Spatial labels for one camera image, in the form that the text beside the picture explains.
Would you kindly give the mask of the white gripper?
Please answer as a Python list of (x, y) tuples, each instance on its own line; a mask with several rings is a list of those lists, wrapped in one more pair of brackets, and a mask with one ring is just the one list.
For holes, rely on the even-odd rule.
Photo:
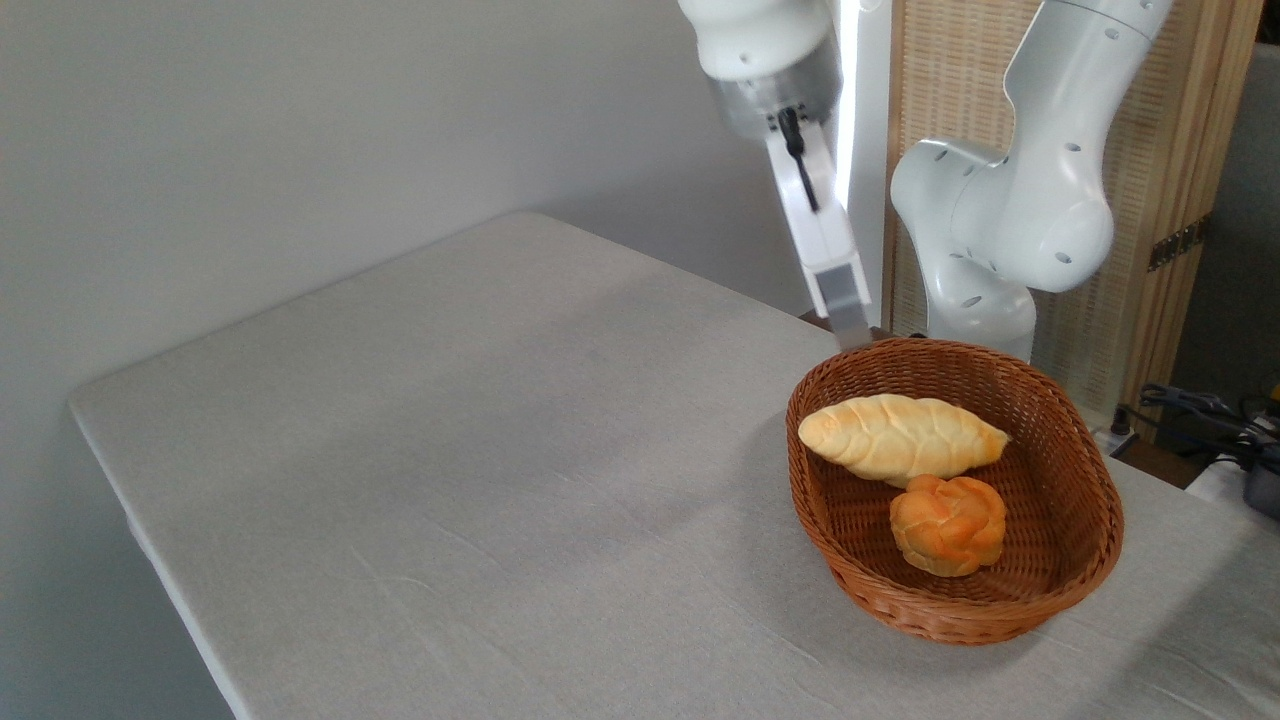
[(838, 172), (822, 126), (781, 126), (767, 149), (797, 259), (812, 272), (841, 352), (873, 342), (865, 273), (840, 196)]

